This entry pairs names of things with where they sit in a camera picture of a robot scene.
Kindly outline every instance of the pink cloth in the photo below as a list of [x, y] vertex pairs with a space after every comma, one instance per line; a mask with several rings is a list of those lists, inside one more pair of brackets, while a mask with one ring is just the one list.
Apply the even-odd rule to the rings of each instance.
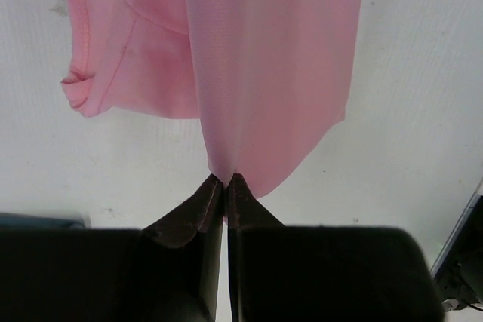
[[71, 107], [200, 117], [224, 183], [267, 194], [343, 119], [361, 0], [67, 1]]

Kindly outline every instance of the black cable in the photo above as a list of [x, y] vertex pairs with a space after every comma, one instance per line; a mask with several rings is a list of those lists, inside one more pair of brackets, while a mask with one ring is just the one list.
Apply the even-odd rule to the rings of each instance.
[[467, 301], [465, 301], [464, 299], [461, 299], [461, 302], [463, 302], [465, 305], [467, 305], [468, 307], [472, 308], [472, 309], [475, 309], [476, 311], [480, 311], [480, 312], [483, 312], [483, 309], [482, 308], [479, 308], [479, 307], [476, 307], [475, 305], [472, 305], [471, 303], [468, 303]]

